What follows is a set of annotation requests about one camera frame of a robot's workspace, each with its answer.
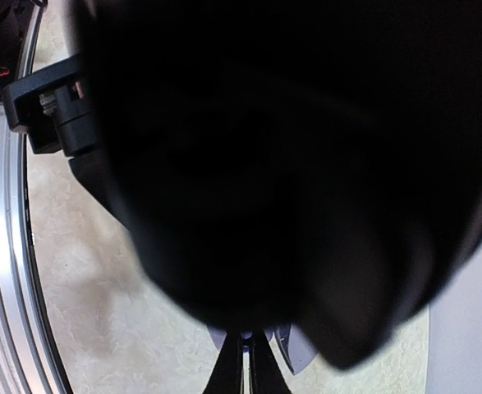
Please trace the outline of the purple earbud charging case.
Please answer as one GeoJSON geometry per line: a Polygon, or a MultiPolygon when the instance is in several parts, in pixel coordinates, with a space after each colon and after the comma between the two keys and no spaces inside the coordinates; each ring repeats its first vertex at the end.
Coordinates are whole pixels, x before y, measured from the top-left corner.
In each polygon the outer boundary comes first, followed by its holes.
{"type": "Polygon", "coordinates": [[[264,332],[268,340],[276,340],[278,349],[293,376],[304,371],[318,354],[303,332],[293,324],[278,325],[264,332]]]}

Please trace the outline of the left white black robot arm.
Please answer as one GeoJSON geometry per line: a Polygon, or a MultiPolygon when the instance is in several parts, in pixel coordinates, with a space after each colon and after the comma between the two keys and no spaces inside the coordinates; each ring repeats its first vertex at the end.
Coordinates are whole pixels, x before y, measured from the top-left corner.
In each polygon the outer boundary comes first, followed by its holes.
{"type": "Polygon", "coordinates": [[[192,317],[349,369],[482,243],[482,1],[72,10],[79,53],[5,89],[9,126],[192,317]]]}

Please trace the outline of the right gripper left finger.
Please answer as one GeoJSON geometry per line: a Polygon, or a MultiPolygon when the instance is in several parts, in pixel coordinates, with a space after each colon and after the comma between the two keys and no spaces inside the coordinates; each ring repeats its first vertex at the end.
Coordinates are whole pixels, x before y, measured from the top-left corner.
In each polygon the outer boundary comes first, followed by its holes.
{"type": "Polygon", "coordinates": [[[243,339],[228,332],[204,394],[242,394],[244,392],[243,339]]]}

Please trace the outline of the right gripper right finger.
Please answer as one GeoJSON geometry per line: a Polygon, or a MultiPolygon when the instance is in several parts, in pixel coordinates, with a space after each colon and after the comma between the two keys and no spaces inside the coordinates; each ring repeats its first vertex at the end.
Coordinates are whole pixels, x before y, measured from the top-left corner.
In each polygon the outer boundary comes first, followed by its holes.
{"type": "Polygon", "coordinates": [[[253,332],[248,343],[250,393],[291,394],[264,331],[253,332]]]}

